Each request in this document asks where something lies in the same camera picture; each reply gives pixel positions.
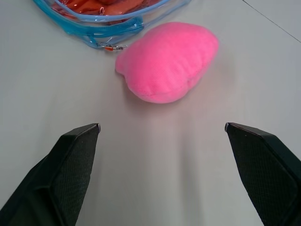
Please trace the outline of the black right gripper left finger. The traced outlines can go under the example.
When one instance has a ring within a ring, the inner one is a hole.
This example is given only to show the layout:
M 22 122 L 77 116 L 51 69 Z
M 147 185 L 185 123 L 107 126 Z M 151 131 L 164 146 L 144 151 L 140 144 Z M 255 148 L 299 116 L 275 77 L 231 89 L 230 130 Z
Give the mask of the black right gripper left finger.
M 60 136 L 0 209 L 0 226 L 75 226 L 100 131 L 93 123 Z

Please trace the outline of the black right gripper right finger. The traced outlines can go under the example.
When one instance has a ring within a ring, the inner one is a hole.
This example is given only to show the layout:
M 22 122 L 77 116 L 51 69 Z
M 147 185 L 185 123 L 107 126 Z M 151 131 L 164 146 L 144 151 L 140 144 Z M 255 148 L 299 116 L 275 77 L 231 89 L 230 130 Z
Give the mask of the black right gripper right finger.
M 301 226 L 301 160 L 275 135 L 225 125 L 240 179 L 264 226 Z

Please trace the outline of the clear blue-trimmed zipper bag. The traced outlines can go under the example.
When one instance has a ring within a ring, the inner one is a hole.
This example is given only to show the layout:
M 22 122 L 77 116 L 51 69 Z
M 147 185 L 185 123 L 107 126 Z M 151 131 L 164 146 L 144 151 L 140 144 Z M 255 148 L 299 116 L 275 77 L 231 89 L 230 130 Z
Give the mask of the clear blue-trimmed zipper bag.
M 33 0 L 68 35 L 93 48 L 124 49 L 130 39 L 191 0 Z

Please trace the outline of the metal zipper pull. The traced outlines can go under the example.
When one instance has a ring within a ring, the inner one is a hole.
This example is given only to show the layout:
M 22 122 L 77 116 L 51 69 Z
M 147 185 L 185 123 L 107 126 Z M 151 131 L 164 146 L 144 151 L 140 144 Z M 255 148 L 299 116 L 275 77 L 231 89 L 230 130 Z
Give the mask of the metal zipper pull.
M 98 47 L 103 48 L 107 51 L 120 51 L 127 48 L 127 45 L 111 45 L 108 43 L 100 43 Z

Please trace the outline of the pink plush cushion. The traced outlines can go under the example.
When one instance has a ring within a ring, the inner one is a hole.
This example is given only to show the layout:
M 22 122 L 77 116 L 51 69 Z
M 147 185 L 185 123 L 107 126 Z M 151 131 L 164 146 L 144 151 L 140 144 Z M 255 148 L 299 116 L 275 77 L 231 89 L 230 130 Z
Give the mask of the pink plush cushion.
M 147 31 L 117 56 L 115 70 L 140 99 L 166 104 L 184 97 L 203 77 L 219 48 L 200 25 L 169 22 Z

